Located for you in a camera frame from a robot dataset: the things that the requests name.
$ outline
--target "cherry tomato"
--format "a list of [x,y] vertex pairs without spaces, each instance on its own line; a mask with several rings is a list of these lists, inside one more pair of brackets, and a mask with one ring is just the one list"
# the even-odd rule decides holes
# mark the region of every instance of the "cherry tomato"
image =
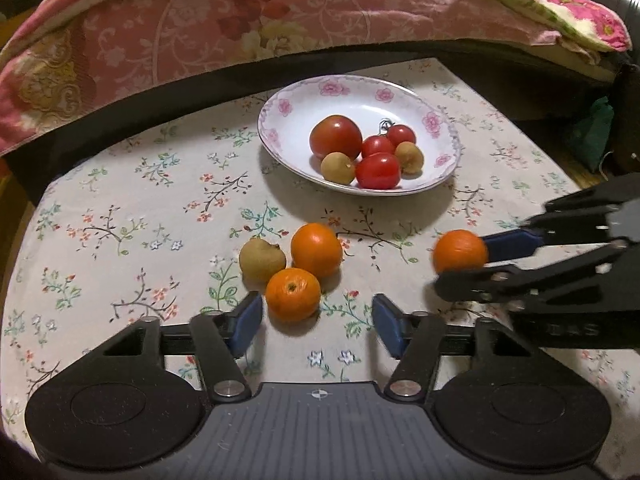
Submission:
[[400,162],[391,153],[374,153],[358,163],[356,179],[365,189],[392,189],[400,182]]
[[309,146],[320,159],[329,153],[340,152],[355,160],[362,149],[362,134],[351,119],[342,115],[330,115],[311,130]]
[[406,124],[394,124],[386,131],[386,138],[391,141],[394,146],[401,142],[412,142],[415,144],[414,131]]
[[362,158],[367,158],[374,153],[393,153],[396,147],[389,139],[382,135],[367,137],[362,143]]

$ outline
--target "plate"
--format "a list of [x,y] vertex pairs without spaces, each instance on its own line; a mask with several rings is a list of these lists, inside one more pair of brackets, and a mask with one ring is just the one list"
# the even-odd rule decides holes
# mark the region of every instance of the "plate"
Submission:
[[[325,180],[320,160],[309,147],[311,130],[330,115],[354,121],[363,139],[384,133],[389,124],[406,124],[424,153],[422,173],[403,176],[393,189],[363,189]],[[276,92],[258,116],[264,147],[294,173],[330,189],[367,196],[418,193],[444,182],[460,160],[460,138],[455,126],[427,101],[394,83],[359,75],[331,75],[305,79]]]

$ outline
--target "large tomato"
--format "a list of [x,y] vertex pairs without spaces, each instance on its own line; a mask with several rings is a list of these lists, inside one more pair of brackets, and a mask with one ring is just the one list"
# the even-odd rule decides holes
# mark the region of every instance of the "large tomato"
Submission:
[[412,142],[415,144],[414,131],[406,124],[394,124],[386,131],[386,138],[389,139],[394,146],[401,142]]
[[400,182],[400,162],[390,153],[374,153],[356,166],[356,179],[365,189],[392,189]]
[[355,160],[362,149],[362,134],[351,119],[342,115],[330,115],[311,130],[309,146],[320,159],[329,153],[340,152]]
[[362,143],[362,158],[374,153],[393,153],[396,147],[389,139],[382,135],[367,137]]

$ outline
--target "white tablecloth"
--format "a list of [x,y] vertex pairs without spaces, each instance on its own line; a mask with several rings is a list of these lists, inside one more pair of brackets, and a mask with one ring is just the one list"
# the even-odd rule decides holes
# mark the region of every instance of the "white tablecloth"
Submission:
[[[53,182],[24,239],[10,283],[0,351],[2,419],[30,446],[31,392],[140,316],[186,322],[229,310],[246,287],[238,251],[252,236],[289,251],[306,222],[340,238],[345,261],[326,280],[318,320],[294,328],[268,316],[239,361],[260,381],[385,383],[393,361],[372,330],[370,299],[384,292],[406,311],[453,322],[506,320],[498,306],[449,304],[434,295],[430,251],[456,228],[506,230],[576,188],[517,128],[436,60],[363,70],[413,89],[453,120],[462,163],[445,185],[408,197],[366,199],[325,190],[278,165],[255,125],[268,93],[201,110],[149,129]],[[544,248],[538,266],[575,248]],[[554,351],[609,399],[614,422],[599,465],[640,472],[640,356],[633,351]],[[168,367],[196,383],[190,358]],[[445,359],[440,383],[460,371]]]

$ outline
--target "floral tablecloth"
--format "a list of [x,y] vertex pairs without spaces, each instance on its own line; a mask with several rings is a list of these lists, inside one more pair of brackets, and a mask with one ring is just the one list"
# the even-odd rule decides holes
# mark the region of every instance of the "floral tablecloth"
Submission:
[[[4,309],[2,420],[30,446],[30,394],[84,352],[141,316],[186,322],[229,310],[246,287],[240,247],[254,236],[288,253],[305,222],[333,228],[340,275],[322,286],[320,314],[293,328],[265,316],[239,365],[260,381],[385,383],[393,361],[372,329],[370,300],[384,292],[406,311],[452,322],[506,321],[495,305],[449,304],[433,293],[430,251],[456,228],[479,235],[513,228],[540,205],[575,190],[506,118],[433,59],[359,71],[413,89],[453,120],[463,155],[453,178],[407,197],[361,198],[300,179],[262,148],[255,125],[270,92],[201,110],[94,156],[47,189],[24,239]],[[574,255],[544,248],[524,267]],[[613,426],[598,460],[617,478],[640,472],[640,355],[553,351],[609,399]],[[442,384],[465,366],[444,359]],[[168,367],[197,383],[192,358]]]

